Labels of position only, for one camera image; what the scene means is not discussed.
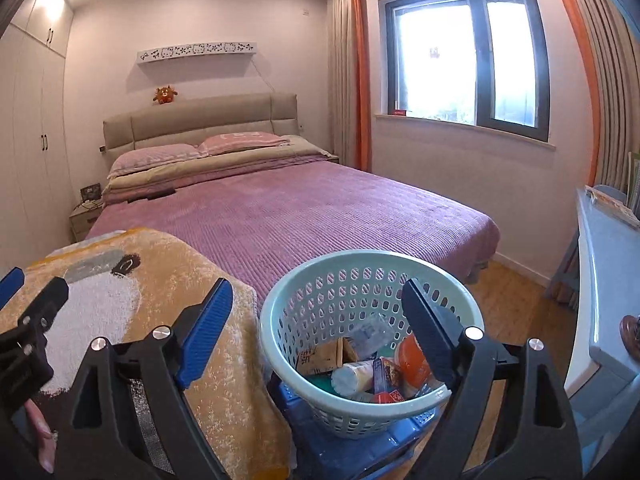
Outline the left hand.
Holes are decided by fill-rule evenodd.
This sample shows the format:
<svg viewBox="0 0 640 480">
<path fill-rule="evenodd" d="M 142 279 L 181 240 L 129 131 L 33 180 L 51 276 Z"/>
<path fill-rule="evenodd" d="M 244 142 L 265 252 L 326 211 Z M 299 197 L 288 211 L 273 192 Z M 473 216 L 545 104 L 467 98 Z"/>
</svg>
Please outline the left hand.
<svg viewBox="0 0 640 480">
<path fill-rule="evenodd" d="M 33 400 L 28 400 L 24 404 L 25 413 L 29 425 L 35 431 L 38 460 L 40 466 L 47 471 L 48 474 L 54 473 L 54 461 L 56 452 L 56 440 L 50 429 L 42 411 Z"/>
</svg>

